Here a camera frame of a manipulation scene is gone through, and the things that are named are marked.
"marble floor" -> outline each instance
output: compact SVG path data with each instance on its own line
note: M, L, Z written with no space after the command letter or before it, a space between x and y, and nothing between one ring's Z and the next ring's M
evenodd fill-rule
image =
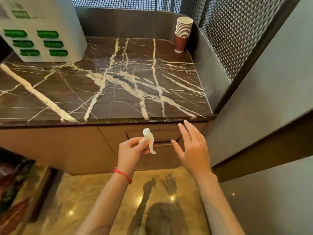
M23 235L74 234L111 175L58 175L39 219ZM192 176L184 167L135 172L110 234L210 234Z

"green slot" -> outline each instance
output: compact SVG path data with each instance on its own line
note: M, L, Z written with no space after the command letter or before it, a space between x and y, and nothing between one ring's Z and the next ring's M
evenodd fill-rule
M54 30L37 30L37 35L44 39L57 39L59 34Z
M68 55L68 52L66 50L58 50L58 49L49 49L50 55L51 56L56 56L56 57L65 57Z
M4 30L4 35L10 38L25 38L27 33L24 30Z
M21 49L21 55L22 56L39 56L40 52L36 49Z
M44 46L47 48L62 48L64 44L62 41L44 40Z
M31 48L34 43L31 40L13 40L13 46L18 48Z

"red string bracelet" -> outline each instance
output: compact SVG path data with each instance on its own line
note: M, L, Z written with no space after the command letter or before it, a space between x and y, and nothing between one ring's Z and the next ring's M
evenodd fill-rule
M117 172L118 174L122 174L124 177L126 177L127 180L129 181L129 184L133 183L133 180L128 175L126 175L125 173L117 170L116 167L114 168L114 172Z

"gray wall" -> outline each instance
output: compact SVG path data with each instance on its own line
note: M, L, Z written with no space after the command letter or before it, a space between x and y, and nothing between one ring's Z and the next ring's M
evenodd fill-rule
M206 134L211 166L313 109L313 0L301 0Z
M247 235L313 234L313 156L221 183Z

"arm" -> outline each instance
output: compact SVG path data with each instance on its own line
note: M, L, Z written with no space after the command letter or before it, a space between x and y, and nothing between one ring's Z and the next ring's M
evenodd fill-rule
M119 145L117 169L130 177L133 177L140 155L150 152L148 141L138 144L141 139L132 138ZM76 235L109 234L128 184L126 177L114 173Z
M172 140L175 151L182 164L194 176L201 194L212 235L244 235L219 183L210 168L207 143L199 130L184 121L185 127L178 124L184 140L185 152Z

